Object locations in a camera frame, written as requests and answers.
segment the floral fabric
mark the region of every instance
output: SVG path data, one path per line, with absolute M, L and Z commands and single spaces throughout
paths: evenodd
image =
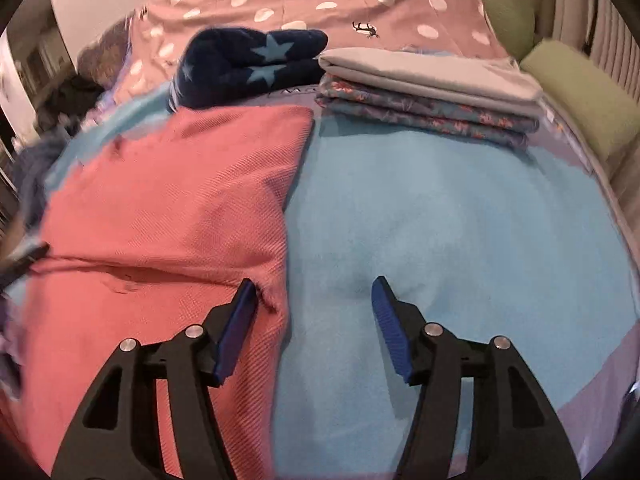
M 326 74 L 316 99 L 334 112 L 524 150 L 538 120 L 345 81 Z

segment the pink duvet cover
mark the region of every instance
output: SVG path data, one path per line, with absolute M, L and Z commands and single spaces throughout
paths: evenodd
M 329 37 L 327 48 L 507 55 L 487 25 L 481 0 L 151 0 L 132 19 L 132 56 L 115 101 L 169 79 L 190 38 L 205 27 L 318 28 Z

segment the blue blanket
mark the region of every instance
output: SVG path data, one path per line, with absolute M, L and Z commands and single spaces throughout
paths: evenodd
M 374 319 L 380 274 L 461 338 L 509 336 L 556 408 L 638 319 L 628 256 L 598 184 L 542 148 L 517 156 L 324 115 L 286 221 L 290 335 L 273 417 L 282 477 L 398 464 L 418 389 L 395 374 Z M 466 384 L 459 452 L 471 394 Z

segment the green pillow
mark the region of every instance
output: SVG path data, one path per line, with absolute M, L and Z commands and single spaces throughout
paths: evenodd
M 531 0 L 482 0 L 502 46 L 518 61 L 533 48 L 536 11 Z
M 640 131 L 640 108 L 635 101 L 570 46 L 545 40 L 520 67 L 571 114 L 601 162 Z

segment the pink bedsheet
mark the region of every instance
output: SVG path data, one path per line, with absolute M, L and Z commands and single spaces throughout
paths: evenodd
M 181 108 L 154 135 L 114 141 L 53 196 L 41 232 L 53 258 L 34 267 L 25 312 L 24 422 L 45 471 L 122 339 L 170 339 L 248 277 L 258 313 L 235 373 L 211 398 L 238 478 L 272 477 L 287 319 L 282 206 L 311 124 L 299 106 Z M 164 464 L 178 474 L 166 385 L 158 410 Z
M 327 48 L 409 46 L 466 57 L 505 57 L 481 0 L 151 0 L 130 26 L 131 63 L 119 104 L 169 79 L 188 41 L 204 27 L 318 28 Z

